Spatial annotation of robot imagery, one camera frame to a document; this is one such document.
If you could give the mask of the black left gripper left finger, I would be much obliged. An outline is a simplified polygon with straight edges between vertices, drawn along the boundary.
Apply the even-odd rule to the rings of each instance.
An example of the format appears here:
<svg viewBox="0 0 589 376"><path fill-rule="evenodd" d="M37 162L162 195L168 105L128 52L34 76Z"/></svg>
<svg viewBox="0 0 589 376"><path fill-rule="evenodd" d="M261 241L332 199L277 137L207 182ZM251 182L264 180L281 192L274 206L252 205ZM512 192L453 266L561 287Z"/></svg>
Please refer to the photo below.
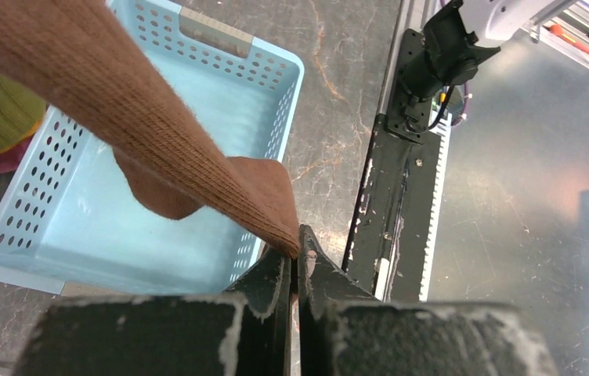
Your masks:
<svg viewBox="0 0 589 376"><path fill-rule="evenodd" d="M218 294L62 298L15 375L285 375L291 260L267 251Z"/></svg>

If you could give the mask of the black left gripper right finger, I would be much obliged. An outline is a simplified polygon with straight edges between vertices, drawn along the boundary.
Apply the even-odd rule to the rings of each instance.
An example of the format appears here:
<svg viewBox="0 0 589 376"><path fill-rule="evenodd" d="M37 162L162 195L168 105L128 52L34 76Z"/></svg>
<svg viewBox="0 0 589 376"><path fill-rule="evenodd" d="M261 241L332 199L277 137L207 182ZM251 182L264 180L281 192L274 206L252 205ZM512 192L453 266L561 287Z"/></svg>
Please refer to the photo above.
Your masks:
<svg viewBox="0 0 589 376"><path fill-rule="evenodd" d="M556 375L542 333L500 303L377 300L299 228L304 375Z"/></svg>

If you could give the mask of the dark brown sock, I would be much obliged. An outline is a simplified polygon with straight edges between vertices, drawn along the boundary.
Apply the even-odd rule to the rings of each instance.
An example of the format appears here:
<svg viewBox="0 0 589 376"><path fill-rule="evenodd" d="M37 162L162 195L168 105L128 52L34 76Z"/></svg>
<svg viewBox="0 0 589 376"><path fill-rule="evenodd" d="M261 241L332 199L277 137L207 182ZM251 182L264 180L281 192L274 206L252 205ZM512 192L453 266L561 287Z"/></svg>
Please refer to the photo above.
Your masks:
<svg viewBox="0 0 589 376"><path fill-rule="evenodd" d="M297 257L284 166L225 156L103 2L0 1L0 73L112 146L151 211L181 219L206 205Z"/></svg>

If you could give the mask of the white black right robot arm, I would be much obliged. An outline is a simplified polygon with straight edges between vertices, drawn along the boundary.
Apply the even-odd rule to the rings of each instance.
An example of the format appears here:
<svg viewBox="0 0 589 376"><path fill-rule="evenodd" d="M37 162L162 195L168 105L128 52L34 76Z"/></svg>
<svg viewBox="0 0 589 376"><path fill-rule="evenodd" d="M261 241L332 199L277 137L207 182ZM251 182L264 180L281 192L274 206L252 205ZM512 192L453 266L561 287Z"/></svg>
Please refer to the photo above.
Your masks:
<svg viewBox="0 0 589 376"><path fill-rule="evenodd" d="M472 80L479 65L527 21L568 1L449 1L420 31L406 29L397 44L385 127L417 139L448 114L455 89Z"/></svg>

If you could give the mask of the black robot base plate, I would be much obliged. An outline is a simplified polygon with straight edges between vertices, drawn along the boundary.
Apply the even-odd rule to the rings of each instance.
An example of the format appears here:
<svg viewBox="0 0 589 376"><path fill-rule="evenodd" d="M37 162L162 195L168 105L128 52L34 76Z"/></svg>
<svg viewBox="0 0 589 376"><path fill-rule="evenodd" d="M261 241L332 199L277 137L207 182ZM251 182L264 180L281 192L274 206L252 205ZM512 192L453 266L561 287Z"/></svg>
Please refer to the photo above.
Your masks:
<svg viewBox="0 0 589 376"><path fill-rule="evenodd" d="M450 119L408 132L404 101L388 98L374 120L341 267L383 302L416 303L427 294Z"/></svg>

